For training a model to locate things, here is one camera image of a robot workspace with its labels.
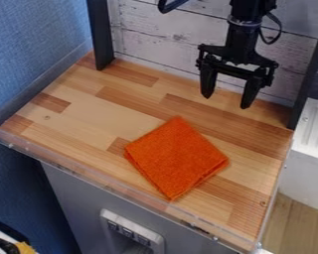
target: blue fabric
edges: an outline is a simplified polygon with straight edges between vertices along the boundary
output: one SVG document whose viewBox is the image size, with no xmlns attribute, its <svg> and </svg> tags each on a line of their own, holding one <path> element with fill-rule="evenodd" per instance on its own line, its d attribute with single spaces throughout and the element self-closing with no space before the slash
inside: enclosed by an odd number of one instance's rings
<svg viewBox="0 0 318 254">
<path fill-rule="evenodd" d="M 0 108 L 89 37 L 84 0 L 0 0 Z M 40 253 L 77 253 L 39 166 L 0 145 L 0 221 Z"/>
</svg>

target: folded cloth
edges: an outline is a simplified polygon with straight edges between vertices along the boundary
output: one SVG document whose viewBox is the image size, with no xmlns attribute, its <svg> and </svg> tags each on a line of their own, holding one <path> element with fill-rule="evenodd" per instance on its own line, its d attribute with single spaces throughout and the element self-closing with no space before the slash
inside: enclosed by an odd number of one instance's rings
<svg viewBox="0 0 318 254">
<path fill-rule="evenodd" d="M 229 158 L 181 117 L 128 144 L 126 159 L 170 200 L 229 164 Z"/>
</svg>

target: white wood panel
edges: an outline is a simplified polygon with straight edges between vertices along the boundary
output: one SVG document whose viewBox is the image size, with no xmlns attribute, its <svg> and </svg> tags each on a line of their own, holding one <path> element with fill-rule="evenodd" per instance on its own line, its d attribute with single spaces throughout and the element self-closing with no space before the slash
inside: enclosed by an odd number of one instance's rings
<svg viewBox="0 0 318 254">
<path fill-rule="evenodd" d="M 197 51 L 191 45 L 169 42 L 131 31 L 123 31 L 123 37 L 124 52 L 129 56 L 198 74 L 198 70 L 195 68 Z M 301 74 L 295 74 L 281 68 L 276 73 L 273 86 L 267 87 L 262 91 L 275 97 L 293 101 L 302 78 L 303 75 Z M 220 75 L 219 80 L 226 84 L 225 88 L 233 85 L 243 87 L 244 85 L 243 80 L 226 75 Z"/>
<path fill-rule="evenodd" d="M 283 23 L 283 31 L 318 38 L 318 0 L 277 0 L 277 6 L 272 13 Z M 180 9 L 226 18 L 231 6 L 230 0 L 190 0 Z M 276 28 L 267 18 L 264 19 L 263 25 Z"/>
<path fill-rule="evenodd" d="M 223 45 L 225 42 L 228 29 L 225 20 L 183 11 L 162 15 L 155 5 L 119 1 L 124 44 L 122 53 L 129 56 L 198 74 L 195 68 L 197 45 Z M 274 85 L 262 92 L 292 103 L 316 42 L 315 39 L 287 33 L 273 46 L 260 42 L 257 50 L 280 63 Z M 228 86 L 243 86 L 242 80 L 229 76 L 222 75 L 219 80 Z"/>
</svg>

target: wooden table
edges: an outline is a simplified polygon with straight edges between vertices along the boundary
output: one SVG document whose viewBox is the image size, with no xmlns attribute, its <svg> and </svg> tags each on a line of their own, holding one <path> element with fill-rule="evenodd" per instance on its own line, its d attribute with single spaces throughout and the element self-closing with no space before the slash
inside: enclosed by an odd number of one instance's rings
<svg viewBox="0 0 318 254">
<path fill-rule="evenodd" d="M 292 132 L 284 128 L 288 108 L 257 100 L 250 109 L 241 110 L 239 102 L 240 94 L 221 89 L 205 99 L 196 81 L 134 63 L 116 60 L 98 71 L 89 54 L 0 129 L 37 144 L 38 148 L 27 148 L 36 157 L 164 214 L 200 222 L 197 225 L 203 230 L 249 250 L 259 237 Z M 167 203 L 123 158 L 123 147 L 176 115 L 227 154 L 231 165 Z M 1 138 L 19 146 L 16 139 L 3 134 Z M 125 186 L 100 178 L 99 173 Z M 193 221 L 179 209 L 201 219 Z"/>
</svg>

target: transparent plastic barrier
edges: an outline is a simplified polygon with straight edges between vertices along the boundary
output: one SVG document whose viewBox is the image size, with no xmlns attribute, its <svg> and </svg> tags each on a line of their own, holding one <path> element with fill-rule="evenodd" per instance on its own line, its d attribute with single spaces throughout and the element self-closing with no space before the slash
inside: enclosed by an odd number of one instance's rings
<svg viewBox="0 0 318 254">
<path fill-rule="evenodd" d="M 90 184 L 109 191 L 121 198 L 159 213 L 183 226 L 188 226 L 203 236 L 233 248 L 236 251 L 251 253 L 260 246 L 259 243 L 243 238 L 221 226 L 200 218 L 191 212 L 185 211 L 175 206 L 174 203 L 169 203 L 143 191 L 136 190 L 103 172 L 95 171 L 74 160 L 54 153 L 44 147 L 1 129 L 0 144 L 32 157 L 42 163 L 52 165 L 59 170 L 72 174 L 77 178 L 87 181 Z"/>
</svg>

